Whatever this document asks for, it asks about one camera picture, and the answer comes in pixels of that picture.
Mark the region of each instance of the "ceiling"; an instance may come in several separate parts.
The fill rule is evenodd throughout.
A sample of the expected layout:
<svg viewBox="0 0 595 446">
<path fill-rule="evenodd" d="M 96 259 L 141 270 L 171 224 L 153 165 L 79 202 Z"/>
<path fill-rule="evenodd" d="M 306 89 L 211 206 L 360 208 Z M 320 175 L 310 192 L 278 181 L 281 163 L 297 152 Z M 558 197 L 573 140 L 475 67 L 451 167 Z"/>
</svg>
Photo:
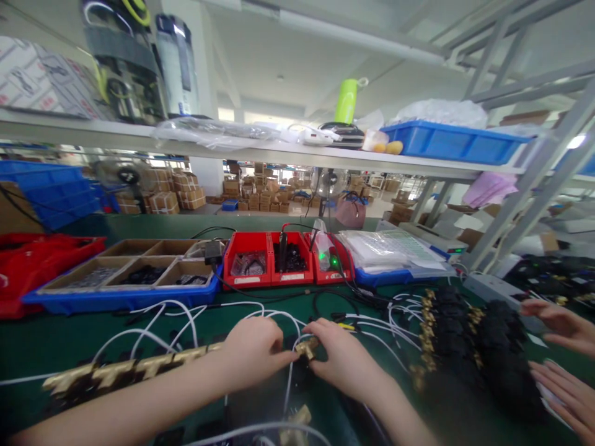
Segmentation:
<svg viewBox="0 0 595 446">
<path fill-rule="evenodd" d="M 188 7 L 197 3 L 197 0 L 176 1 L 186 1 Z M 431 43 L 439 51 L 441 45 L 511 1 L 268 0 L 266 3 L 389 40 L 412 39 L 427 46 Z M 0 2 L 0 16 L 4 17 L 0 21 L 2 34 L 41 43 L 82 63 L 91 62 L 85 54 L 87 45 L 79 20 L 79 0 L 8 2 L 19 11 Z M 159 0 L 148 0 L 147 4 L 153 11 L 161 8 Z M 460 68 L 404 60 L 293 30 L 278 20 L 249 11 L 237 12 L 212 5 L 207 10 L 211 26 L 221 37 L 223 53 L 216 53 L 215 68 L 222 107 L 230 106 L 230 91 L 234 89 L 241 99 L 241 108 L 250 112 L 330 120 L 340 81 L 367 77 L 370 84 L 358 94 L 356 115 L 380 108 L 390 118 L 416 100 L 461 99 L 470 82 L 471 73 Z M 514 75 L 531 76 L 594 58 L 593 17 L 595 2 L 585 0 L 534 25 Z M 441 36 L 457 22 L 460 23 Z M 501 63 L 511 40 L 509 37 L 503 42 L 495 64 Z M 481 52 L 473 56 L 479 59 Z M 279 75 L 283 76 L 283 82 L 277 81 Z M 562 110 L 571 103 L 567 97 L 557 97 L 521 108 Z"/>
</svg>

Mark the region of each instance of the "white plastic bag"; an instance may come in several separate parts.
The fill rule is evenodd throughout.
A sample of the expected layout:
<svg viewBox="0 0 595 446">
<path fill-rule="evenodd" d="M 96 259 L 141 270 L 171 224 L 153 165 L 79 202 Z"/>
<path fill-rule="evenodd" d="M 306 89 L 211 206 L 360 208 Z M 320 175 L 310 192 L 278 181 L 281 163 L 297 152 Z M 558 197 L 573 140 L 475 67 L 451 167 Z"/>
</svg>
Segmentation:
<svg viewBox="0 0 595 446">
<path fill-rule="evenodd" d="M 478 129 L 488 125 L 488 115 L 480 105 L 445 99 L 413 102 L 401 109 L 390 125 L 416 120 Z"/>
</svg>

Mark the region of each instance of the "shelf post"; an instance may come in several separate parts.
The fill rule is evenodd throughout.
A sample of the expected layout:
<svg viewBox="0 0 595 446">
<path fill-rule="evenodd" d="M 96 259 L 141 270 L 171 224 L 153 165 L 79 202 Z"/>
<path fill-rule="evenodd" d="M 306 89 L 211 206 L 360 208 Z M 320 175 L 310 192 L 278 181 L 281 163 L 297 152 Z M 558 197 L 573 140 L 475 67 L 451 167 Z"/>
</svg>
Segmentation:
<svg viewBox="0 0 595 446">
<path fill-rule="evenodd" d="M 516 187 L 519 191 L 512 194 L 504 202 L 500 212 L 476 244 L 473 252 L 466 254 L 461 259 L 461 263 L 469 271 L 474 271 L 479 266 L 496 240 L 498 240 L 498 237 L 512 223 L 514 216 L 526 205 L 527 200 L 532 194 L 532 189 L 537 187 L 542 181 L 545 174 L 552 167 L 554 160 L 563 154 L 570 140 L 585 126 L 594 112 L 595 78 L 591 79 L 582 96 L 566 114 L 553 136 L 549 138 L 537 138 L 530 143 L 530 147 L 535 150 L 537 155 L 525 171 L 525 174 L 517 181 Z M 527 228 L 530 229 L 539 216 L 536 214 L 534 217 L 535 219 L 530 225 L 527 225 Z"/>
</svg>

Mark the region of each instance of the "black plastic part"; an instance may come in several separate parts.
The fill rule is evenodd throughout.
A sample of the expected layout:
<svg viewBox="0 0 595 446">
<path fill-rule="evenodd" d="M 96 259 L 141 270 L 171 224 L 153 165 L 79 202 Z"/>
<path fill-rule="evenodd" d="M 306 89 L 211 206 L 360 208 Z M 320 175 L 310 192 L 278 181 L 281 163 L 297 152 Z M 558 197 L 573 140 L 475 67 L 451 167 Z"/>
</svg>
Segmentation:
<svg viewBox="0 0 595 446">
<path fill-rule="evenodd" d="M 221 243 L 217 240 L 205 245 L 205 265 L 220 265 L 223 262 Z"/>
</svg>

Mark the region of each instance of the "plastic bag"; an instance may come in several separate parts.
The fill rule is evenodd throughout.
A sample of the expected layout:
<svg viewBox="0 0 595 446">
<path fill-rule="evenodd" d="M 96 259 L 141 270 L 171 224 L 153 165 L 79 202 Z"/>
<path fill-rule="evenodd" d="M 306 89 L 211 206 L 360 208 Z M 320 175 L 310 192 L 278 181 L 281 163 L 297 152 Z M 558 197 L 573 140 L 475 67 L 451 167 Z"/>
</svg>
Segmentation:
<svg viewBox="0 0 595 446">
<path fill-rule="evenodd" d="M 214 151 L 230 152 L 248 147 L 260 147 L 265 141 L 279 141 L 281 132 L 252 124 L 183 116 L 160 123 L 151 136 L 157 140 L 157 149 L 160 149 L 168 140 L 174 140 L 191 141 Z"/>
<path fill-rule="evenodd" d="M 408 121 L 429 121 L 439 124 L 485 129 L 488 115 L 474 102 L 428 99 L 413 102 L 401 109 L 390 125 Z"/>
</svg>

